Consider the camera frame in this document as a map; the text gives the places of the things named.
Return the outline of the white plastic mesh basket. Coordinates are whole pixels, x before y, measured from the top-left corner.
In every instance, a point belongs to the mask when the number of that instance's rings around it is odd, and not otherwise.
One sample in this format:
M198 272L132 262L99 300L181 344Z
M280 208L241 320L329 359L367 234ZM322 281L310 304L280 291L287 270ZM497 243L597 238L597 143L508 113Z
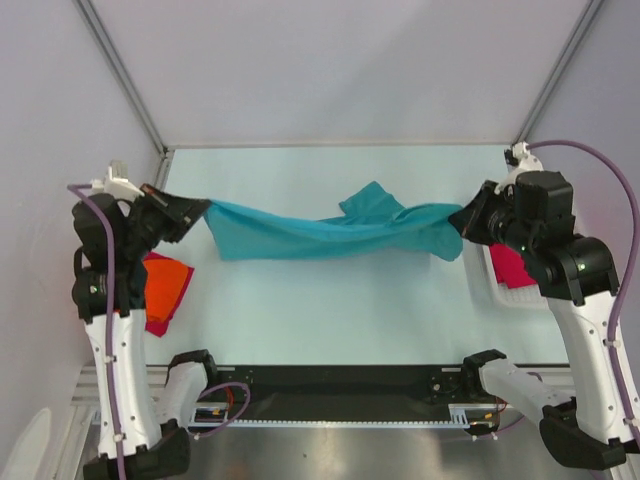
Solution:
M481 252L487 270L490 290L497 304L505 307L529 310L542 310L547 308L547 301L541 296L537 284L513 290L506 288L503 284L498 284L489 254L489 247L482 246Z

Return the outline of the teal t shirt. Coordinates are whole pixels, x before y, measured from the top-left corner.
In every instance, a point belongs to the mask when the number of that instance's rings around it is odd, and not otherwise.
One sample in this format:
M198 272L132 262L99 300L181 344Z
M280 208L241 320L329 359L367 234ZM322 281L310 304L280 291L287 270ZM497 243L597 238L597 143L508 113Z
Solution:
M324 260L398 249L452 262L463 240L448 217L457 204L406 207L372 181L339 203L340 217L284 217L215 200L205 222L226 261Z

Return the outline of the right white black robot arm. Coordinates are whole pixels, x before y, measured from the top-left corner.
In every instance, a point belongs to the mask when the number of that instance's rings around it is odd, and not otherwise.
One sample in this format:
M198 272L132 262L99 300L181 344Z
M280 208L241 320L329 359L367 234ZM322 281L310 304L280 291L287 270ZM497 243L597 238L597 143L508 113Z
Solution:
M603 241L576 232L572 208L573 187L561 173L528 171L505 185L484 182L450 216L463 239L503 245L523 260L561 332L575 392L543 383L498 350L464 359L461 388L473 401L491 395L519 410L560 465L604 471L638 453L638 406L618 384L629 369L610 330L622 296L613 257Z

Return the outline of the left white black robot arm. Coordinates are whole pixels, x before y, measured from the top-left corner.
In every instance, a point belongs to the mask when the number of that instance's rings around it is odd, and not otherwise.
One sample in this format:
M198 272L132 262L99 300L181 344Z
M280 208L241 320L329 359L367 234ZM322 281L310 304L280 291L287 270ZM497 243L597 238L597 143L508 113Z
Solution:
M207 350L184 352L169 363L154 397L143 336L147 322L144 258L161 242L177 243L211 206L148 184L120 195L70 185L78 198L73 228L72 299L84 323L100 404L98 454L86 479L167 479L187 472L188 424L199 399L214 397L221 376Z

